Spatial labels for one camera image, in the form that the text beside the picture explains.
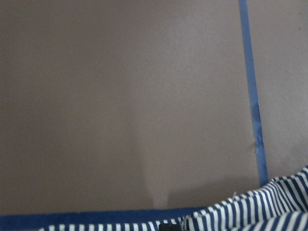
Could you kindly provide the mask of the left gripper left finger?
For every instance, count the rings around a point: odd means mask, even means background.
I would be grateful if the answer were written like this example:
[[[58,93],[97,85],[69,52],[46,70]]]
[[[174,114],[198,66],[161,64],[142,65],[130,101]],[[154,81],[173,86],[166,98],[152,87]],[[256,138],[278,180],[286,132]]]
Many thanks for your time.
[[[170,231],[170,225],[167,223],[159,224],[159,231]]]

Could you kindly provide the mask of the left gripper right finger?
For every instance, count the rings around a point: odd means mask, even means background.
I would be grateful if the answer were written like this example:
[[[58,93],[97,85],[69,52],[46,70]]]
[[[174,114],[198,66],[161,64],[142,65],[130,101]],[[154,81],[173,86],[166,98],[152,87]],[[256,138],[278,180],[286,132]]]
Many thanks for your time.
[[[170,231],[180,231],[180,225],[179,224],[170,225]]]

